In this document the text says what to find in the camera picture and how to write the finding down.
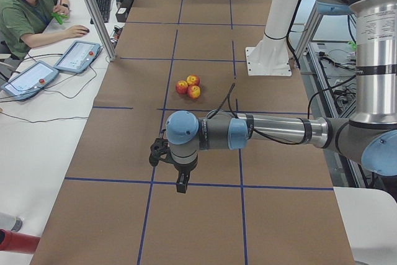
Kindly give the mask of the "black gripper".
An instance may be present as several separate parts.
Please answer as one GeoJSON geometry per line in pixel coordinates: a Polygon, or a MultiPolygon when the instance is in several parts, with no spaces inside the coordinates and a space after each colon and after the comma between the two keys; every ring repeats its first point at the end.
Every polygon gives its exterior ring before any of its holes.
{"type": "Polygon", "coordinates": [[[176,181],[176,189],[178,193],[186,193],[190,179],[190,172],[193,170],[191,166],[177,166],[178,178],[176,181]]]}

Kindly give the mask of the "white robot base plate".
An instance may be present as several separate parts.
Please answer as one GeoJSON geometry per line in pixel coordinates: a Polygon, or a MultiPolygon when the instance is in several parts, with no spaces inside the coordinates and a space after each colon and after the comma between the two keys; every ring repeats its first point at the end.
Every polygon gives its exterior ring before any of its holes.
{"type": "Polygon", "coordinates": [[[274,40],[267,36],[255,47],[246,47],[249,76],[291,76],[286,38],[274,40]]]}

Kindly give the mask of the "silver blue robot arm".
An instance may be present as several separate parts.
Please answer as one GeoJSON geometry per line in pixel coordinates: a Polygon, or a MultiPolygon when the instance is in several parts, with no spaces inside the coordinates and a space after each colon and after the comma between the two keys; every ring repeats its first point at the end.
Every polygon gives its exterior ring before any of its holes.
{"type": "Polygon", "coordinates": [[[166,161],[187,190],[201,150],[236,150],[251,138],[327,148],[382,176],[396,174],[396,0],[322,0],[345,4],[357,18],[356,105],[346,119],[292,119],[216,110],[198,118],[185,110],[166,122],[166,161]]]}

